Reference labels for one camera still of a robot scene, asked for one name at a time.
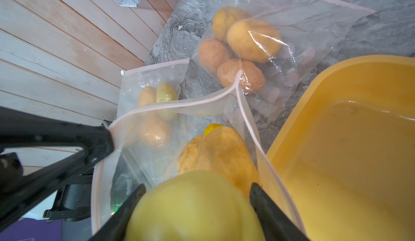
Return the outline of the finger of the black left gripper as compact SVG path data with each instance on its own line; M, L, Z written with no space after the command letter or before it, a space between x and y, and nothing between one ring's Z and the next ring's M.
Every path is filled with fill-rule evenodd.
M80 147L81 150L30 175L8 148ZM1 108L1 230L94 167L114 151L110 131L77 123L53 120Z

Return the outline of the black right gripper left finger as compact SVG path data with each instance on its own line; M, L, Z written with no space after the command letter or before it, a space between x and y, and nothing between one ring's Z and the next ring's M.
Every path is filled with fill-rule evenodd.
M145 185L140 184L117 212L105 223L104 227L98 230L89 241L125 241L129 220L146 191Z

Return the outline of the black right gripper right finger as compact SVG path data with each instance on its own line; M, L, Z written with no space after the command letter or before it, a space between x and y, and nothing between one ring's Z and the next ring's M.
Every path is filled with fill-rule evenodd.
M252 184L249 198L267 241L309 241L259 184Z

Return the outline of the clear zipper bag pink zip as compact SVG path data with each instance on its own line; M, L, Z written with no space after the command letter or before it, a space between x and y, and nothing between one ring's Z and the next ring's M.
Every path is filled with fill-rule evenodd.
M159 148L170 142L175 113L149 106L179 99L189 63L189 59L182 59L122 72L116 121L110 128L116 148L137 144Z

